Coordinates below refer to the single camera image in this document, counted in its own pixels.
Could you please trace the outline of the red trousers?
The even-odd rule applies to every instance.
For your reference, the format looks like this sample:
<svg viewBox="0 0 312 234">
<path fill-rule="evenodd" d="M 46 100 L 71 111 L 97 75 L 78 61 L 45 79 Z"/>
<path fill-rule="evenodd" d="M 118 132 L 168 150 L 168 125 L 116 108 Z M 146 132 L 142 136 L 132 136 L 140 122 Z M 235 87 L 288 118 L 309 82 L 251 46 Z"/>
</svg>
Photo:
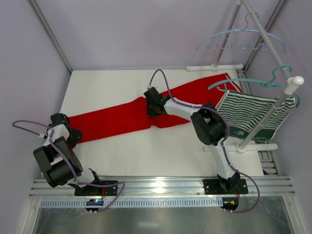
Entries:
<svg viewBox="0 0 312 234">
<path fill-rule="evenodd" d="M 171 93 L 185 102 L 216 106 L 223 92 L 216 88 L 209 90 L 208 87 L 229 79 L 227 73 L 196 79 L 156 95 L 155 101 L 146 93 L 128 103 L 69 117 L 70 126 L 82 132 L 80 142 L 83 143 L 145 130 L 151 126 L 168 128 L 185 124 L 188 123 L 186 119 L 166 114 L 159 102 L 168 100 Z"/>
</svg>

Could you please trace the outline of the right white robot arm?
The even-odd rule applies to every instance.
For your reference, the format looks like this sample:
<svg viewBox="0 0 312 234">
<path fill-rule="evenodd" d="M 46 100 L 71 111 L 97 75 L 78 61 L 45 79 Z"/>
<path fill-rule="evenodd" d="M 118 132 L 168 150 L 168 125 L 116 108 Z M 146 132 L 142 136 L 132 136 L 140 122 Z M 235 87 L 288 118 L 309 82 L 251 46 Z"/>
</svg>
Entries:
<svg viewBox="0 0 312 234">
<path fill-rule="evenodd" d="M 161 95 L 155 87 L 150 87 L 144 96 L 147 102 L 147 115 L 177 116 L 190 121 L 199 141 L 208 146 L 217 166 L 217 178 L 225 193 L 235 192 L 240 174 L 233 167 L 233 162 L 226 146 L 229 126 L 225 118 L 211 103 L 205 105 L 181 101 L 171 94 Z"/>
</svg>

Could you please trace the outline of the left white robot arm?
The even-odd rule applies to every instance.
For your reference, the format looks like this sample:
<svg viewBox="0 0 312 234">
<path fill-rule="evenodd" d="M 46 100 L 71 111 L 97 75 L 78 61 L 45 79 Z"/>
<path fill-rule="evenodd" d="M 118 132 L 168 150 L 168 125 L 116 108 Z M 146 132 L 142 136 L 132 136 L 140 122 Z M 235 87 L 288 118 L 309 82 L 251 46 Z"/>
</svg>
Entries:
<svg viewBox="0 0 312 234">
<path fill-rule="evenodd" d="M 69 185 L 75 196 L 100 195 L 101 180 L 92 169 L 84 170 L 73 149 L 82 139 L 82 131 L 73 129 L 67 115 L 56 113 L 45 134 L 46 141 L 33 155 L 47 183 L 55 188 Z"/>
</svg>

